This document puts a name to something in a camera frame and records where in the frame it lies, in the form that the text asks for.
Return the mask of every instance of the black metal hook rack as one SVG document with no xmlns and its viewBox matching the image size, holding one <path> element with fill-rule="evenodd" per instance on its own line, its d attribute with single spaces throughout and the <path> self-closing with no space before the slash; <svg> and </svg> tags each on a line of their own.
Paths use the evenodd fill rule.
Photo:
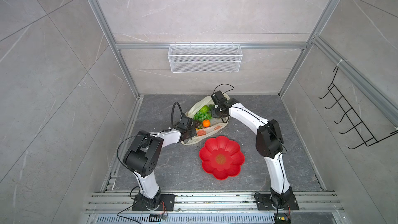
<svg viewBox="0 0 398 224">
<path fill-rule="evenodd" d="M 393 135 L 395 135 L 395 134 L 397 134 L 398 133 L 398 130 L 396 130 L 396 131 L 394 131 L 394 132 L 391 132 L 387 137 L 385 137 L 385 138 L 382 138 L 382 139 L 380 139 L 380 140 L 377 140 L 376 138 L 375 138 L 375 136 L 373 135 L 373 133 L 369 130 L 369 128 L 366 126 L 366 124 L 362 121 L 362 119 L 361 119 L 361 117 L 357 114 L 357 112 L 354 110 L 354 108 L 351 106 L 351 104 L 348 102 L 348 100 L 344 97 L 344 95 L 340 92 L 340 90 L 336 87 L 336 85 L 334 84 L 334 79 L 336 78 L 336 74 L 337 74 L 337 71 L 338 71 L 338 69 L 339 69 L 339 67 L 335 67 L 334 68 L 334 70 L 333 70 L 333 72 L 335 72 L 335 74 L 334 74 L 334 77 L 333 77 L 333 80 L 331 81 L 331 84 L 329 85 L 329 87 L 328 87 L 328 92 L 325 94 L 325 96 L 324 97 L 318 97 L 318 98 L 320 98 L 320 99 L 323 99 L 323 98 L 325 98 L 329 93 L 333 96 L 333 98 L 336 100 L 336 102 L 331 106 L 331 107 L 325 107 L 325 109 L 331 109 L 332 107 L 334 107 L 336 104 L 338 104 L 339 106 L 340 106 L 340 108 L 343 110 L 343 112 L 344 112 L 344 114 L 343 114 L 343 116 L 341 117 L 341 119 L 340 119 L 340 121 L 339 122 L 336 122 L 335 121 L 335 123 L 336 124 L 339 124 L 339 123 L 341 123 L 341 121 L 343 120 L 343 118 L 344 118 L 344 116 L 347 116 L 347 118 L 348 118 L 348 120 L 350 121 L 350 123 L 352 124 L 352 126 L 353 127 L 351 127 L 348 131 L 346 131 L 346 132 L 340 132 L 340 134 L 346 134 L 346 133 L 348 133 L 349 131 L 351 131 L 352 129 L 355 129 L 355 131 L 358 133 L 358 135 L 361 137 L 361 140 L 362 140 L 362 143 L 361 144 L 359 144 L 359 145 L 357 145 L 356 147 L 353 147 L 353 148 L 351 148 L 351 147 L 348 147 L 349 149 L 356 149 L 356 148 L 358 148 L 358 147 L 360 147 L 361 145 L 366 145 L 367 147 L 369 147 L 369 146 L 372 146 L 372 145 L 374 145 L 374 144 L 376 144 L 376 143 L 378 143 L 378 142 L 380 142 L 380 141 L 382 141 L 382 140 L 385 140 L 386 138 L 389 138 L 389 137 L 391 137 L 391 136 L 393 136 Z M 337 98 L 333 93 L 332 93 L 332 89 L 333 88 L 335 88 L 339 93 L 340 93 L 340 97 L 339 98 Z M 344 110 L 344 108 L 341 106 L 341 104 L 340 104 L 340 100 L 341 99 L 344 99 L 346 102 L 347 102 L 347 104 L 349 105 L 349 109 L 347 110 L 347 111 L 345 111 Z M 348 112 L 350 112 L 350 111 L 353 111 L 355 114 L 356 114 L 356 116 L 358 117 L 358 119 L 360 120 L 360 122 L 359 123 L 357 123 L 357 124 L 354 124 L 353 122 L 352 122 L 352 120 L 350 119 L 350 117 L 348 116 Z M 359 126 L 360 124 L 363 124 L 365 127 L 366 127 L 366 129 L 369 131 L 369 133 L 370 133 L 370 135 L 372 136 L 370 139 L 368 139 L 368 140 L 364 140 L 363 139 L 363 137 L 362 137 L 362 135 L 361 135 L 361 133 L 358 131 L 358 129 L 357 129 L 357 126 Z"/>
</svg>

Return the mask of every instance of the vent grille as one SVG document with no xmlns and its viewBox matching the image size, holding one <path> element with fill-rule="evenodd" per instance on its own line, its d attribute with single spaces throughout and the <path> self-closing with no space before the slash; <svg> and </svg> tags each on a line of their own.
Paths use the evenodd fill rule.
<svg viewBox="0 0 398 224">
<path fill-rule="evenodd" d="M 271 213 L 220 213 L 220 214 L 178 214 L 169 213 L 167 220 L 161 220 L 156 217 L 149 217 L 150 214 L 124 214 L 133 220 L 142 224 L 152 223 L 173 223 L 173 224 L 210 224 L 210 223 L 231 223 L 231 224 L 256 224 L 256 223 L 274 223 L 274 214 Z M 132 220 L 118 217 L 116 214 L 99 214 L 96 224 L 119 224 L 136 223 Z"/>
</svg>

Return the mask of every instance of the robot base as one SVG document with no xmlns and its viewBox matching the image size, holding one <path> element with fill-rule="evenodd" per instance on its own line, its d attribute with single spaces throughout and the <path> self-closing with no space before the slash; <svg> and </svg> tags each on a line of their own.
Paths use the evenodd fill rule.
<svg viewBox="0 0 398 224">
<path fill-rule="evenodd" d="M 174 198 L 176 196 L 172 194 L 164 194 L 160 195 L 159 202 L 163 201 L 164 206 L 167 211 L 173 211 L 174 209 Z M 161 203 L 158 203 L 157 206 L 153 206 L 153 199 L 148 199 L 142 194 L 135 195 L 134 197 L 134 205 L 132 207 L 132 211 L 160 211 L 163 210 L 163 206 Z"/>
<path fill-rule="evenodd" d="M 299 210 L 299 205 L 297 204 L 296 197 L 293 194 L 291 187 L 289 187 L 289 190 L 286 191 L 285 194 L 286 198 L 284 198 L 284 195 L 279 195 L 276 192 L 272 194 L 254 194 L 254 198 L 257 201 L 257 209 L 276 210 L 276 208 L 278 208 L 279 210 L 289 210 L 290 208 L 290 210 Z"/>
</svg>

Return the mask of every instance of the red bowl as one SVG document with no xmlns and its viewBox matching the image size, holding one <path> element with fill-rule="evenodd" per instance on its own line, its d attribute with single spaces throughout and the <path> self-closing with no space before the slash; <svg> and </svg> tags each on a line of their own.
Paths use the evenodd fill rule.
<svg viewBox="0 0 398 224">
<path fill-rule="evenodd" d="M 213 174 L 218 180 L 227 177 L 236 177 L 240 167 L 245 162 L 245 156 L 240 151 L 240 146 L 225 136 L 209 138 L 205 147 L 199 152 L 202 168 L 205 172 Z"/>
</svg>

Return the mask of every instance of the black mounting plate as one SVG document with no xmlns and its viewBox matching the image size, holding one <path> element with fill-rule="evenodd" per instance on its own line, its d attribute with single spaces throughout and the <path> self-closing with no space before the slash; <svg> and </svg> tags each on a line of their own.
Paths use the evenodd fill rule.
<svg viewBox="0 0 398 224">
<path fill-rule="evenodd" d="M 256 193 L 254 198 L 256 199 L 258 210 L 276 210 L 272 206 L 271 194 Z M 287 201 L 286 207 L 280 210 L 289 210 L 288 206 L 290 206 L 290 210 L 299 210 L 299 205 L 297 204 L 297 200 L 294 195 Z"/>
<path fill-rule="evenodd" d="M 164 202 L 164 206 L 166 207 L 167 211 L 173 211 L 175 197 L 176 195 L 173 194 L 160 195 L 160 201 Z M 159 207 L 154 211 L 160 211 L 160 210 L 163 210 L 162 204 L 159 204 Z M 135 195 L 132 211 L 148 211 L 147 207 L 144 205 L 144 202 L 141 200 L 140 195 Z"/>
</svg>

